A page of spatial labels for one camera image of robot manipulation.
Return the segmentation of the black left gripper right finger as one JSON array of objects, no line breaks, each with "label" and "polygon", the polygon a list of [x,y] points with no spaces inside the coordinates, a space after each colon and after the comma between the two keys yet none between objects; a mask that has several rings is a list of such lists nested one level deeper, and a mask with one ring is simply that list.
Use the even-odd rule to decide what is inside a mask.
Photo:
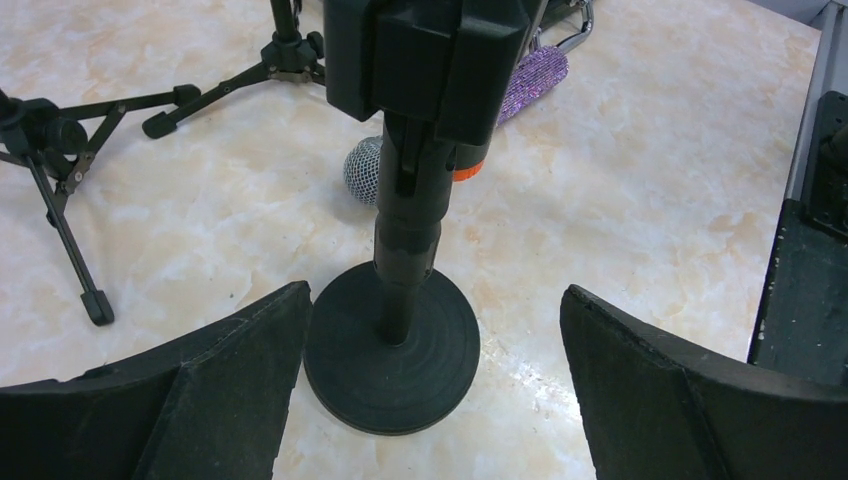
[{"label": "black left gripper right finger", "polygon": [[586,289],[560,329],[600,479],[843,479],[847,391],[752,366]]}]

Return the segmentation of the purple glitter microphone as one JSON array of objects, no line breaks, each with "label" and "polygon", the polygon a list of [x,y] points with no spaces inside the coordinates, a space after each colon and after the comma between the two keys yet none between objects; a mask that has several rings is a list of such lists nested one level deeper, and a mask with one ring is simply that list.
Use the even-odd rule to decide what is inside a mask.
[{"label": "purple glitter microphone", "polygon": [[[499,127],[541,98],[569,72],[566,53],[556,46],[539,47],[522,58],[510,80],[496,123]],[[360,203],[376,205],[381,135],[362,139],[346,156],[343,179],[348,192]]]}]

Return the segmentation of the black round-base mic stand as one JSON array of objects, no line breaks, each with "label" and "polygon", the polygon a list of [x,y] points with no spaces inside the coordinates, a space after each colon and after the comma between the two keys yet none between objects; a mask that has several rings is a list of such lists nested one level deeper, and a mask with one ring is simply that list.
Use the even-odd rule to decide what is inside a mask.
[{"label": "black round-base mic stand", "polygon": [[309,383],[345,424],[426,429],[474,379],[481,343],[462,291],[434,267],[456,147],[491,142],[542,1],[328,1],[326,97],[383,116],[374,255],[317,298]]}]

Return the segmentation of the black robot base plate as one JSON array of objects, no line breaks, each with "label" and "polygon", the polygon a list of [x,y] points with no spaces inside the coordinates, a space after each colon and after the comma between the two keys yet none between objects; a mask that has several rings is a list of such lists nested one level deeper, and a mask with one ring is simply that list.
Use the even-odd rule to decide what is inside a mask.
[{"label": "black robot base plate", "polygon": [[847,384],[847,96],[817,104],[799,198],[784,200],[749,363]]}]

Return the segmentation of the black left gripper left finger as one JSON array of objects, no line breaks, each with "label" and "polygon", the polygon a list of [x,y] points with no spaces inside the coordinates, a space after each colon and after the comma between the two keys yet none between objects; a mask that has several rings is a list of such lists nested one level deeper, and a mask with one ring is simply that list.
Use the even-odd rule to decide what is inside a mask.
[{"label": "black left gripper left finger", "polygon": [[1,391],[5,479],[269,479],[312,304],[304,281],[68,381]]}]

